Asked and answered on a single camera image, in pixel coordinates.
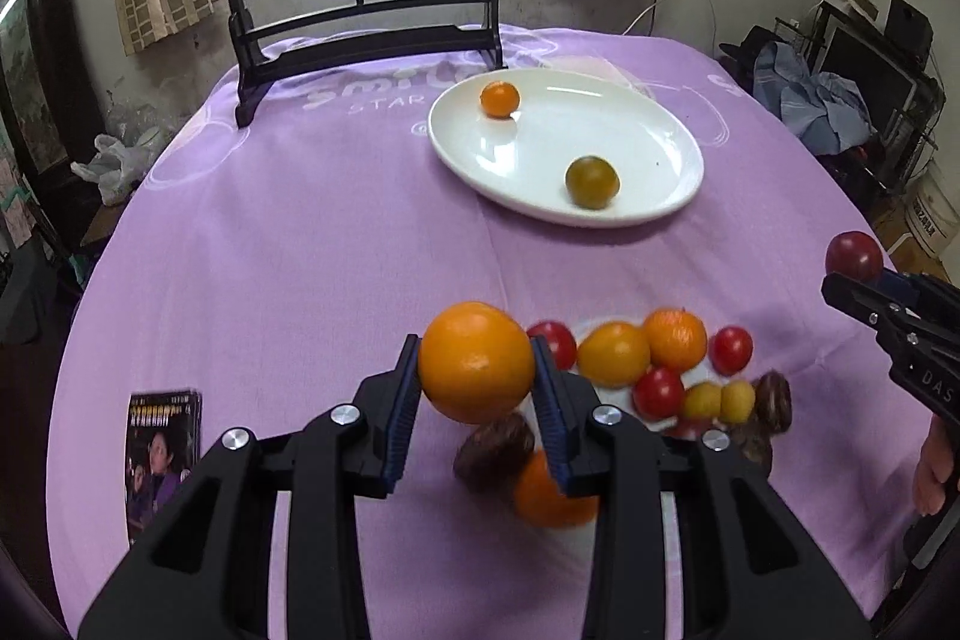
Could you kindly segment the right human hand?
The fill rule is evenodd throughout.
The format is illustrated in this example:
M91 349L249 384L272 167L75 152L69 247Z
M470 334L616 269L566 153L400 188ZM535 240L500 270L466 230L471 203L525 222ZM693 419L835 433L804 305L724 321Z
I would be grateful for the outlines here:
M919 515L935 515L944 507L952 471L952 445L946 426L940 417L932 416L913 477L913 502Z

